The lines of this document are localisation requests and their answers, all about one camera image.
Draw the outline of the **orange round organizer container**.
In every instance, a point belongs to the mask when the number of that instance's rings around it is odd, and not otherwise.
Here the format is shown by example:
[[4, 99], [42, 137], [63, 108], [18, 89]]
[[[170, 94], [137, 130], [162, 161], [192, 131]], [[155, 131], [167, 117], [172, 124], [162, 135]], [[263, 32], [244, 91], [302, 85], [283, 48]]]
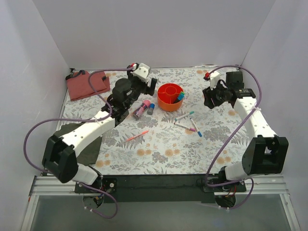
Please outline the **orange round organizer container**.
[[183, 102], [183, 99], [175, 102], [181, 92], [184, 92], [183, 88], [175, 83], [163, 84], [157, 91], [158, 107], [166, 112], [177, 111]]

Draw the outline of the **blue black highlighter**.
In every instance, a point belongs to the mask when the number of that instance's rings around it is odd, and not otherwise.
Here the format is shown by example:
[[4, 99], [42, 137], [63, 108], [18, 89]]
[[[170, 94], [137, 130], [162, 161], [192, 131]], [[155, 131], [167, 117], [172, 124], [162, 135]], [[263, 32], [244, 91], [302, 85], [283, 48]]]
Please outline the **blue black highlighter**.
[[176, 104], [176, 103], [180, 102], [184, 98], [184, 96], [185, 95], [180, 93], [173, 103]]

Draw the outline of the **pink capped white marker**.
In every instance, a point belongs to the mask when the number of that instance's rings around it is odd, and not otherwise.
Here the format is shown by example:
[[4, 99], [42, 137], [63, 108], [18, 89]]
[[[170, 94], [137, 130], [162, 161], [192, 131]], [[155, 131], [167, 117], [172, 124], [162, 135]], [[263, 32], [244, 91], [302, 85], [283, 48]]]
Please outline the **pink capped white marker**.
[[174, 125], [177, 126], [177, 127], [184, 128], [186, 130], [192, 131], [192, 132], [196, 132], [196, 130], [194, 128], [191, 128], [191, 127], [188, 127], [188, 126], [185, 126], [185, 125], [181, 125], [180, 123], [175, 122]]

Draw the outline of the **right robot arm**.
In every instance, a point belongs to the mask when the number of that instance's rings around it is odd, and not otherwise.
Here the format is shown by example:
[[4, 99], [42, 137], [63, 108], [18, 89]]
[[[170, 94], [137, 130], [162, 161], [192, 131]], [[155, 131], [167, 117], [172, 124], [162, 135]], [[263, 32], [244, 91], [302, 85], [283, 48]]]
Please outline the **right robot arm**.
[[268, 125], [258, 107], [255, 93], [244, 87], [242, 72], [227, 72], [223, 80], [217, 71], [211, 71], [205, 74], [205, 80], [210, 82], [210, 86], [203, 90], [204, 105], [213, 109], [225, 102], [230, 103], [242, 119], [251, 140], [241, 161], [223, 167], [217, 179], [209, 181], [208, 185], [218, 185], [221, 190], [229, 191], [237, 181], [249, 176], [281, 173], [289, 142]]

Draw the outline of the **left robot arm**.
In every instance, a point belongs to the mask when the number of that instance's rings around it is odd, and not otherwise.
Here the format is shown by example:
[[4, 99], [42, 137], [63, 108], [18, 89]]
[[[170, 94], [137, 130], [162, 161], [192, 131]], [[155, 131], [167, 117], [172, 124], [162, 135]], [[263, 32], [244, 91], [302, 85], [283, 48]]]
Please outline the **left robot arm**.
[[99, 136], [115, 128], [128, 116], [128, 110], [141, 94], [153, 95], [157, 79], [151, 83], [129, 75], [119, 79], [104, 107], [77, 129], [60, 137], [53, 135], [47, 140], [42, 164], [61, 183], [71, 180], [82, 182], [93, 193], [102, 188], [101, 174], [90, 166], [78, 163], [77, 157]]

